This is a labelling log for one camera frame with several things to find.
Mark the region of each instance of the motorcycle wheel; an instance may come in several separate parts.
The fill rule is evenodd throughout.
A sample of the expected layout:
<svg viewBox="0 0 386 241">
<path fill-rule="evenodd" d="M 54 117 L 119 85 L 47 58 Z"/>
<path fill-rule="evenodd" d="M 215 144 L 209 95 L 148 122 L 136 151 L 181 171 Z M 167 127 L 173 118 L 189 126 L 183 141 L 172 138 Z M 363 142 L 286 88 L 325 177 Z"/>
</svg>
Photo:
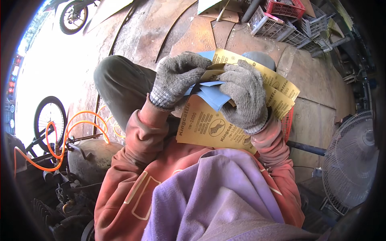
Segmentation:
<svg viewBox="0 0 386 241">
<path fill-rule="evenodd" d="M 62 146 L 64 141 L 64 131 L 67 126 L 67 116 L 66 111 L 64 110 L 64 106 L 61 101 L 55 96 L 45 97 L 37 106 L 35 117 L 34 117 L 34 134 L 35 138 L 38 139 L 41 135 L 39 133 L 42 130 L 46 129 L 46 126 L 49 121 L 54 121 L 56 130 L 58 132 L 58 144 Z M 55 132 L 49 134 L 50 137 L 55 137 Z M 47 153 L 49 153 L 49 149 L 47 147 L 46 139 L 40 141 L 38 145 Z"/>
<path fill-rule="evenodd" d="M 87 21 L 87 17 L 88 17 L 88 7 L 84 7 L 80 13 L 79 13 L 79 18 L 75 21 L 73 20 L 70 20 L 70 16 L 72 15 L 72 12 L 74 11 L 74 8 L 73 6 L 76 5 L 76 4 L 79 4 L 81 3 L 82 1 L 81 0 L 75 0 L 75 1 L 72 1 L 70 2 L 67 6 L 64 7 L 64 10 L 62 12 L 62 14 L 60 15 L 60 20 L 59 20 L 59 27 L 60 27 L 60 30 L 62 30 L 62 32 L 64 34 L 68 34 L 68 35 L 71 35 L 71 34 L 76 34 L 77 32 L 79 32 L 79 30 L 81 30 L 83 28 L 83 26 L 86 24 L 86 21 Z M 74 29 L 70 29 L 66 26 L 66 23 L 69 24 L 69 25 L 73 25 L 75 26 Z"/>
</svg>

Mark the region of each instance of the yellow sandpaper sheet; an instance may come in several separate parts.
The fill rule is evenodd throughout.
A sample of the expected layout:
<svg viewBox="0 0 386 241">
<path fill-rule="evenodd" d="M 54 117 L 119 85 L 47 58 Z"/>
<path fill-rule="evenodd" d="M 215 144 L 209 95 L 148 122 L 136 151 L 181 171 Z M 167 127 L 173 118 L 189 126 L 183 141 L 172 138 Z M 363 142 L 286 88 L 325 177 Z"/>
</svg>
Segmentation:
<svg viewBox="0 0 386 241">
<path fill-rule="evenodd" d="M 178 143 L 244 149 L 256 153 L 250 136 L 229 123 L 220 112 L 213 110 L 196 94 L 191 95 L 186 102 L 176 140 Z"/>
<path fill-rule="evenodd" d="M 224 73 L 224 64 L 213 64 L 207 68 L 207 71 L 202 75 L 201 81 L 214 81 L 216 80 L 217 75 Z M 286 80 L 286 84 L 292 86 L 292 91 L 296 88 L 291 82 Z M 280 92 L 278 89 L 270 86 L 267 83 L 263 83 L 263 87 L 266 91 L 266 105 L 267 107 L 272 107 L 273 114 L 281 120 L 295 105 L 295 102 L 286 96 L 284 93 L 288 93 L 289 88 L 282 88 L 283 92 Z M 231 99 L 229 101 L 233 107 L 236 106 L 234 101 Z"/>
<path fill-rule="evenodd" d="M 259 70 L 264 78 L 266 105 L 272 107 L 273 114 L 282 119 L 294 106 L 299 89 L 284 77 L 265 66 L 241 55 L 224 49 L 216 49 L 213 65 L 201 77 L 201 81 L 214 81 L 224 73 L 224 63 L 236 64 L 243 59 Z M 176 136 L 178 143 L 189 143 L 209 147 L 244 149 L 252 154 L 256 149 L 251 144 L 251 137 L 244 131 L 229 123 L 221 112 L 216 112 L 198 95 L 191 95 L 186 102 Z"/>
<path fill-rule="evenodd" d="M 285 96 L 287 96 L 293 101 L 295 101 L 295 99 L 298 97 L 300 90 L 293 83 L 289 82 L 288 80 L 286 80 L 286 78 L 276 73 L 275 71 L 250 59 L 247 59 L 246 57 L 235 54 L 225 49 L 217 48 L 212 62 L 213 64 L 237 64 L 237 61 L 239 59 L 247 61 L 249 64 L 253 65 L 258 71 L 260 71 L 263 77 L 263 81 L 267 85 L 272 86 L 273 88 L 282 92 Z"/>
</svg>

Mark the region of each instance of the sleeve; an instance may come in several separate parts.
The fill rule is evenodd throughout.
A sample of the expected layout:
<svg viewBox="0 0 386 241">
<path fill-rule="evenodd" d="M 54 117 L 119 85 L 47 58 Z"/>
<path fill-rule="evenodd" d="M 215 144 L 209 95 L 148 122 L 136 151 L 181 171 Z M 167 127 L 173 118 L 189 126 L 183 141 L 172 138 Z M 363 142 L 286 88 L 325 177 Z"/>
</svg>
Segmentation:
<svg viewBox="0 0 386 241">
<path fill-rule="evenodd" d="M 144 168 L 163 149 L 170 111 L 155 107 L 149 99 L 131 115 L 126 126 L 126 145 L 112 157 L 95 205 L 95 232 L 111 233 L 119 211 Z"/>
<path fill-rule="evenodd" d="M 289 159 L 290 149 L 283 140 L 281 122 L 271 116 L 264 128 L 252 136 L 252 144 L 260 154 L 259 161 L 277 185 L 280 195 L 284 198 L 281 208 L 283 216 L 291 220 L 290 224 L 301 227 L 304 214 L 301 211 L 300 194 L 295 183 L 295 171 L 292 159 Z"/>
</svg>

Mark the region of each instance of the gray glove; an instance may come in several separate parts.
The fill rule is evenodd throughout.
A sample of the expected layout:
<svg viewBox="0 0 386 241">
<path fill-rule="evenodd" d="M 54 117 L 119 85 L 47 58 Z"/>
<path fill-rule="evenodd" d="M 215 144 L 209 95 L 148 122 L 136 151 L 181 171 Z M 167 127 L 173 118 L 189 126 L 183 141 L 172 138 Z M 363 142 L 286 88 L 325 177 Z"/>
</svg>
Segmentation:
<svg viewBox="0 0 386 241">
<path fill-rule="evenodd" d="M 268 118 L 266 92 L 258 70 L 244 60 L 237 64 L 226 64 L 226 72 L 219 76 L 220 81 L 226 82 L 220 85 L 220 91 L 230 96 L 236 107 L 226 103 L 220 111 L 227 121 L 253 135 L 264 127 Z"/>
<path fill-rule="evenodd" d="M 173 109 L 190 86 L 200 81 L 212 61 L 193 52 L 167 58 L 160 63 L 150 102 L 162 109 Z"/>
</svg>

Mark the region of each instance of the purple cloth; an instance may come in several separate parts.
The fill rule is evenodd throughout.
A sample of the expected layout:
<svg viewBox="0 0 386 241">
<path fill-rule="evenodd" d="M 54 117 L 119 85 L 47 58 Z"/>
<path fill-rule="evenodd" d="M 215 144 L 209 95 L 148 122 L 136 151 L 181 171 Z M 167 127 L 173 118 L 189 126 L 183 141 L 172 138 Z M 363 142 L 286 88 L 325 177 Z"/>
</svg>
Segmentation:
<svg viewBox="0 0 386 241">
<path fill-rule="evenodd" d="M 279 240 L 280 235 L 314 234 L 284 224 L 250 155 L 219 149 L 155 188 L 142 240 Z"/>
</svg>

